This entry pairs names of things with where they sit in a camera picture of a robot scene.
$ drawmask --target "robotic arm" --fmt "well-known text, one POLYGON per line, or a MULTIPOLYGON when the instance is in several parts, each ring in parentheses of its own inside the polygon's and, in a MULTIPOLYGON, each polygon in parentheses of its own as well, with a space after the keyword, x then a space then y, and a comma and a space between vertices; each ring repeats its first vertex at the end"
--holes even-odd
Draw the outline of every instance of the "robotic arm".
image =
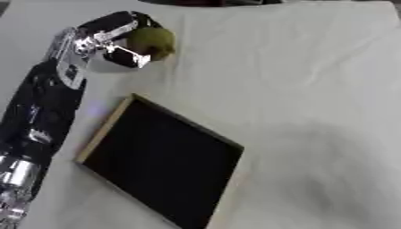
POLYGON ((150 55, 115 41, 143 27, 160 25, 143 13, 117 12, 67 28, 30 70, 0 123, 0 229, 16 228, 37 196, 80 106, 89 59, 103 52, 110 62, 141 68, 150 55))

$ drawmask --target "table surface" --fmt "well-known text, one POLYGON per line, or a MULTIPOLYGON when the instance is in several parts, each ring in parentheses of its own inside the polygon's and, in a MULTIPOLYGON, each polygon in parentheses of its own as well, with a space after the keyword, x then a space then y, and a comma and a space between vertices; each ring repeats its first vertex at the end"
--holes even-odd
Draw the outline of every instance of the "table surface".
POLYGON ((15 0, 0 20, 2 111, 59 30, 128 9, 171 29, 177 52, 139 71, 92 61, 76 122, 22 228, 170 228, 72 163, 131 92, 245 146, 209 228, 398 228, 401 32, 392 4, 15 0))

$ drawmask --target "robotic hand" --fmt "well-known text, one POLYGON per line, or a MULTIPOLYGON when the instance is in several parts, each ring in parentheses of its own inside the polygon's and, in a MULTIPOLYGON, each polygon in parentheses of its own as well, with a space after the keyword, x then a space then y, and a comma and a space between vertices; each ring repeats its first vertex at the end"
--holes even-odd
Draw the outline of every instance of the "robotic hand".
POLYGON ((0 228, 16 228, 37 196, 80 106, 89 59, 100 51, 108 61, 141 68, 150 56, 114 41, 144 27, 160 25, 143 13, 118 12, 67 28, 30 70, 0 123, 0 228))

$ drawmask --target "green fruit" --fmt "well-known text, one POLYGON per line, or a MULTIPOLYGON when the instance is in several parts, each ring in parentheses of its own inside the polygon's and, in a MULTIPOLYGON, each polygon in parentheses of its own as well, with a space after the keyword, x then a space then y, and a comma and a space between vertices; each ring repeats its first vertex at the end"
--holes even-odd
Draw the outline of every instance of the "green fruit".
POLYGON ((150 55, 152 61, 158 61, 173 54, 174 34, 163 28, 142 28, 131 32, 127 38, 127 47, 135 53, 150 55))

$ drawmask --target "white table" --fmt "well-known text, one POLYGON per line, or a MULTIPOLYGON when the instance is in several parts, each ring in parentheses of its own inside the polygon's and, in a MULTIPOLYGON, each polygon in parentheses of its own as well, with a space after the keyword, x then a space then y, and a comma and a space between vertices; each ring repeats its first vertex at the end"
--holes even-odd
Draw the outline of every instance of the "white table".
POLYGON ((391 4, 14 1, 0 20, 1 110, 59 30, 119 10, 150 13, 176 34, 177 53, 134 72, 90 67, 22 228, 169 228, 71 162, 131 92, 246 147, 210 228, 399 228, 401 32, 391 4))

